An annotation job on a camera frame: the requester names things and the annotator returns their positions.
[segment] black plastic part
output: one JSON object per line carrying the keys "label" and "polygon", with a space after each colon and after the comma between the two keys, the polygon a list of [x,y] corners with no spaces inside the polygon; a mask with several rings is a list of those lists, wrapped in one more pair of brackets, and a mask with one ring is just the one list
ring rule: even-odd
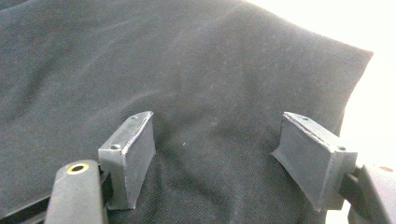
{"label": "black plastic part", "polygon": [[396,223],[396,173],[388,167],[364,165],[359,185],[373,223]]}
{"label": "black plastic part", "polygon": [[96,161],[76,161],[58,171],[45,223],[107,223]]}
{"label": "black plastic part", "polygon": [[353,172],[358,153],[347,151],[337,136],[312,119],[285,112],[280,143],[271,154],[316,211],[342,208],[338,191],[344,174]]}
{"label": "black plastic part", "polygon": [[364,201],[361,188],[359,186],[359,172],[356,168],[354,174],[346,174],[340,188],[340,194],[351,204],[354,213],[365,219],[371,220],[370,214],[367,211],[366,203]]}

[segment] black fabric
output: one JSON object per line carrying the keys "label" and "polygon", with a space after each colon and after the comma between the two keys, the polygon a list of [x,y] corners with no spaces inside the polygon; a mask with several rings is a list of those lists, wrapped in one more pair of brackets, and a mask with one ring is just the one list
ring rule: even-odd
{"label": "black fabric", "polygon": [[0,215],[151,110],[158,153],[110,222],[324,222],[269,153],[283,111],[338,133],[371,52],[244,1],[19,2],[0,11]]}

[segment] screw hole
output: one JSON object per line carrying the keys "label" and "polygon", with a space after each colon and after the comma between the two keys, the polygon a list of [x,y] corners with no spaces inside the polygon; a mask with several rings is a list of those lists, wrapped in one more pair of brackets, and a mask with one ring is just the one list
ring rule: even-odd
{"label": "screw hole", "polygon": [[75,166],[75,167],[72,169],[72,171],[73,171],[73,172],[77,172],[77,171],[82,170],[83,168],[84,168],[84,166],[78,165],[78,166]]}
{"label": "screw hole", "polygon": [[79,163],[79,164],[76,164],[76,165],[70,167],[67,170],[67,173],[69,175],[79,175],[79,174],[85,172],[89,166],[90,165],[88,165],[87,163]]}
{"label": "screw hole", "polygon": [[110,147],[111,149],[120,149],[121,146],[119,144],[114,144],[113,146]]}
{"label": "screw hole", "polygon": [[386,171],[386,172],[393,172],[392,169],[390,169],[389,167],[386,167],[386,166],[380,166],[379,169]]}

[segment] gray plastic piece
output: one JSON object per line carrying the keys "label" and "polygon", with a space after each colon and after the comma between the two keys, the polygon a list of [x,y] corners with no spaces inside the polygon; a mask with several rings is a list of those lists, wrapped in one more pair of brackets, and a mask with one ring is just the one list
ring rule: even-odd
{"label": "gray plastic piece", "polygon": [[152,112],[129,117],[99,149],[101,169],[111,173],[110,210],[135,209],[146,172],[155,155]]}
{"label": "gray plastic piece", "polygon": [[340,210],[338,193],[345,173],[358,157],[312,119],[285,112],[278,148],[272,155],[285,167],[317,211]]}
{"label": "gray plastic piece", "polygon": [[45,223],[107,223],[96,161],[72,162],[58,171]]}

